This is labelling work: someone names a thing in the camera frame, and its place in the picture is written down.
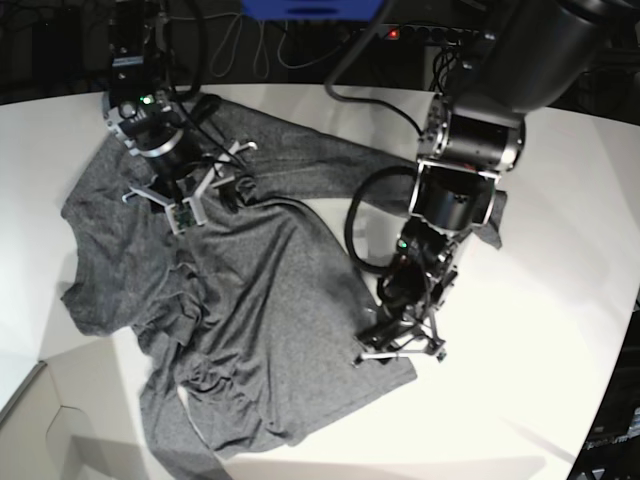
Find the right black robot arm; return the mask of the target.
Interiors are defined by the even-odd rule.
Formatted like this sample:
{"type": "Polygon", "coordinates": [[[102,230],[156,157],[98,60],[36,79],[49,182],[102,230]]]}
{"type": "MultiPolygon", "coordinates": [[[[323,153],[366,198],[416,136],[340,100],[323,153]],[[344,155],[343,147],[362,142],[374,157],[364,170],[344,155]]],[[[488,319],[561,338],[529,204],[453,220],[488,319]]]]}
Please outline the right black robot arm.
{"type": "Polygon", "coordinates": [[[191,84],[178,91],[170,4],[167,1],[118,1],[108,23],[110,76],[103,97],[106,127],[132,156],[146,161],[154,177],[134,187],[128,198],[142,197],[153,209],[170,214],[195,211],[209,185],[185,191],[186,179],[208,168],[218,185],[222,205],[235,213],[240,206],[237,182],[243,161],[202,126],[221,104],[201,92],[208,54],[208,34],[200,6],[185,4],[196,24],[197,61],[191,84]]]}

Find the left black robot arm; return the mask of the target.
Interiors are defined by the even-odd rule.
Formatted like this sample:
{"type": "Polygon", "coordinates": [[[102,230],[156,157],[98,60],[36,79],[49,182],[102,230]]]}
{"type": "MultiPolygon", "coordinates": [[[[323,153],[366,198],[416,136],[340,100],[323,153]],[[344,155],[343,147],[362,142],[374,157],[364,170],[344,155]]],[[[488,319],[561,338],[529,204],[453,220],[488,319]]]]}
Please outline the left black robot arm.
{"type": "Polygon", "coordinates": [[[457,279],[461,246],[489,221],[497,184],[524,149],[526,116],[556,101],[638,9],[635,1],[518,1],[471,44],[452,85],[433,97],[416,128],[415,164],[371,174],[349,206],[344,241],[352,248],[368,189],[395,176],[413,182],[389,264],[356,260],[376,276],[381,302],[376,323],[358,334],[359,362],[410,357],[413,342],[425,355],[445,357],[436,312],[457,279]]]}

